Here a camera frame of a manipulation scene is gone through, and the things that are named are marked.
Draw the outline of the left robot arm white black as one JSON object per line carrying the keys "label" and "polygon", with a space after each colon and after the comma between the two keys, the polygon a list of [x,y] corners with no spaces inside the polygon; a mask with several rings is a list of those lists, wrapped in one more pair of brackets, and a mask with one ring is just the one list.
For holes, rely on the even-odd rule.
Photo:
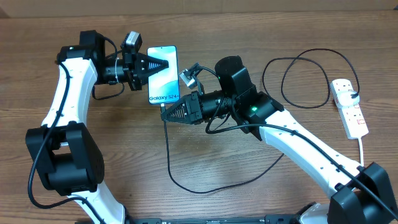
{"label": "left robot arm white black", "polygon": [[128,33],[111,55],[105,50],[108,42],[97,31],[86,30],[77,45],[64,46],[58,53],[52,105],[41,126],[25,136],[33,160],[29,175],[38,176],[45,189],[62,196],[63,203],[79,204],[93,223],[132,223],[104,181],[103,155],[86,126],[88,105],[96,85],[140,90],[169,63],[140,53],[138,32]]}

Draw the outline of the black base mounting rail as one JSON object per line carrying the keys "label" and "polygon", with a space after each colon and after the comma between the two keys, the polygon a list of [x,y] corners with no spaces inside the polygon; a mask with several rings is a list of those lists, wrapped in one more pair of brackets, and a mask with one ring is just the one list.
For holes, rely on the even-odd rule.
{"label": "black base mounting rail", "polygon": [[265,215],[264,217],[238,218],[188,218],[162,220],[160,218],[133,218],[128,216],[125,223],[129,224],[283,224],[290,223],[293,214]]}

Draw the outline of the white power strip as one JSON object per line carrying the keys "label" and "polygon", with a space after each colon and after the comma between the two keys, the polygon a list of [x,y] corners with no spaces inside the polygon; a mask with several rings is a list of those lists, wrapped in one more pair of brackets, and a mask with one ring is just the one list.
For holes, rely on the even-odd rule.
{"label": "white power strip", "polygon": [[[336,104],[336,95],[342,91],[353,91],[353,85],[347,79],[336,79],[330,83],[330,89]],[[348,139],[360,139],[369,133],[359,103],[346,108],[338,108]]]}

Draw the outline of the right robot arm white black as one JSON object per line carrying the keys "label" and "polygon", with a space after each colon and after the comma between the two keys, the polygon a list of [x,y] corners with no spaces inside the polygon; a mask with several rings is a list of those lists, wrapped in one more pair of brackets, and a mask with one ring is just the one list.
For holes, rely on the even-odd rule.
{"label": "right robot arm white black", "polygon": [[220,90],[181,97],[161,109],[163,121],[200,124],[230,115],[236,129],[289,157],[330,200],[326,205],[310,203],[291,218],[292,223],[389,223],[397,218],[391,182],[381,166],[363,167],[307,131],[278,101],[257,91],[240,57],[221,59],[215,75]]}

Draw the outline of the blue Samsung Galaxy smartphone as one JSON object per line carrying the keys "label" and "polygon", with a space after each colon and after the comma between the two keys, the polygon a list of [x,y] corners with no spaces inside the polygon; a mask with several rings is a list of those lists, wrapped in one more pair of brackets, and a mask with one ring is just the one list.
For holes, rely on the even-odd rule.
{"label": "blue Samsung Galaxy smartphone", "polygon": [[148,56],[166,60],[169,67],[149,77],[148,99],[150,104],[175,103],[180,99],[177,48],[174,45],[150,47]]}

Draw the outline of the white charger plug adapter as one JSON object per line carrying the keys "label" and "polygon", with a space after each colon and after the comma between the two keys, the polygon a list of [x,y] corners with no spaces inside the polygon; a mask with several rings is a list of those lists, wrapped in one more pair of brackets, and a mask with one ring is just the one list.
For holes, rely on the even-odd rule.
{"label": "white charger plug adapter", "polygon": [[336,95],[336,105],[338,108],[346,108],[358,104],[360,97],[353,91],[342,91]]}

